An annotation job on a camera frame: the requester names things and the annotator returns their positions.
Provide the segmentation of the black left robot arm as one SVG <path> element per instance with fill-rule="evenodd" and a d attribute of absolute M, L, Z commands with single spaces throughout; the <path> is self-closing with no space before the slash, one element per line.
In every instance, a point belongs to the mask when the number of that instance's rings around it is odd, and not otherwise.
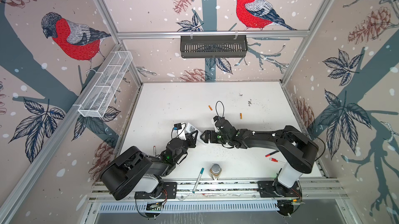
<path fill-rule="evenodd" d="M 167 197 L 163 177 L 169 175 L 196 147 L 198 131 L 185 134 L 185 139 L 171 139 L 161 154 L 152 156 L 132 146 L 110 162 L 100 173 L 100 180 L 115 200 L 132 191 L 148 198 Z"/>

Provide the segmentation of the white remote control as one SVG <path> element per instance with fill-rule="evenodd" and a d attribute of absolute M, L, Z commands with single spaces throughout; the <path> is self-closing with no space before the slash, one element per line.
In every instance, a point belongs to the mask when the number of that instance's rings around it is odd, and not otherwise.
<path fill-rule="evenodd" d="M 195 131 L 198 131 L 198 135 L 202 134 L 202 132 L 199 129 L 197 129 L 195 126 L 193 126 L 191 123 L 188 122 L 185 129 L 185 133 L 189 134 Z"/>

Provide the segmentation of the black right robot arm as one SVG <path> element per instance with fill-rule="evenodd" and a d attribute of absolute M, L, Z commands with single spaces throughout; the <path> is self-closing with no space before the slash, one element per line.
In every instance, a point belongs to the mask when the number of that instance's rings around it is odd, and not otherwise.
<path fill-rule="evenodd" d="M 229 145 L 237 149 L 266 148 L 280 152 L 286 164 L 276 178 L 276 187 L 291 189 L 303 174 L 310 174 L 319 152 L 318 145 L 291 125 L 277 131 L 220 128 L 201 135 L 205 143 Z"/>

